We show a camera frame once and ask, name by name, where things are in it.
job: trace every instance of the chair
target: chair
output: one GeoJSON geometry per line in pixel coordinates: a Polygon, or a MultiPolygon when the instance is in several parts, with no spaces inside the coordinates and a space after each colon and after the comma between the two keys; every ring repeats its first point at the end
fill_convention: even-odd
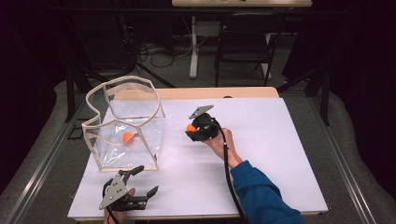
{"type": "Polygon", "coordinates": [[[216,87],[219,85],[219,63],[267,63],[263,86],[267,85],[276,40],[285,27],[276,14],[234,13],[219,26],[219,43],[215,59],[216,87]],[[267,43],[266,35],[274,35],[267,43]]]}

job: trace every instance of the desk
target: desk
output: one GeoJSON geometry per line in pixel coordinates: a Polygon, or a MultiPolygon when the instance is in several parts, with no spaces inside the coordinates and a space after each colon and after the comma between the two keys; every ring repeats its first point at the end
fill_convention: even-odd
{"type": "MultiPolygon", "coordinates": [[[[172,0],[174,7],[311,7],[311,0],[172,0]]],[[[190,78],[197,78],[198,48],[196,42],[196,19],[191,21],[191,66],[190,78]]],[[[262,64],[263,73],[266,73],[267,64],[262,64]]]]}
{"type": "MultiPolygon", "coordinates": [[[[238,217],[222,160],[205,144],[192,142],[184,134],[191,112],[196,106],[209,104],[214,105],[210,115],[237,136],[234,142],[240,156],[278,185],[287,204],[303,214],[328,210],[289,111],[274,88],[157,91],[166,115],[160,170],[132,176],[127,188],[135,187],[136,195],[144,195],[157,185],[159,190],[146,210],[130,211],[129,218],[238,217]],[[224,96],[233,99],[222,99],[224,96]]],[[[104,211],[98,209],[102,187],[114,174],[100,173],[91,156],[68,216],[78,221],[103,219],[104,211]]]]}

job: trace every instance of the orange part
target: orange part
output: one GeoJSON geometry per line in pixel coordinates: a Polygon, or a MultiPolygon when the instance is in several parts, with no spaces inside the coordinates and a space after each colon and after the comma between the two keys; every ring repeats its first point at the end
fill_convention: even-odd
{"type": "Polygon", "coordinates": [[[126,133],[124,133],[123,135],[122,135],[122,141],[124,142],[124,143],[127,143],[129,140],[131,140],[131,138],[133,138],[134,137],[134,134],[133,133],[130,133],[130,132],[126,132],[126,133]]]}
{"type": "Polygon", "coordinates": [[[187,125],[187,132],[194,133],[196,131],[197,131],[197,129],[194,126],[192,126],[192,124],[187,125]]]}

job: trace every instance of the clear plastic bag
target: clear plastic bag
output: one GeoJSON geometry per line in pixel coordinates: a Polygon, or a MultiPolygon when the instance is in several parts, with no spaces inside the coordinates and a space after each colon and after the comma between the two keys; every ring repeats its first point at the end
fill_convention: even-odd
{"type": "Polygon", "coordinates": [[[149,80],[116,78],[92,89],[86,100],[93,118],[82,129],[100,171],[159,169],[165,114],[149,80]]]}

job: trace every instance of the blue sleeve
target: blue sleeve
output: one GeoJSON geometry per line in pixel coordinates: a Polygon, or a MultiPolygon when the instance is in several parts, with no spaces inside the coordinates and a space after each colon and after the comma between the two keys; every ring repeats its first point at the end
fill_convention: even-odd
{"type": "Polygon", "coordinates": [[[231,170],[233,187],[251,224],[304,223],[301,213],[286,205],[278,187],[248,161],[231,170]]]}

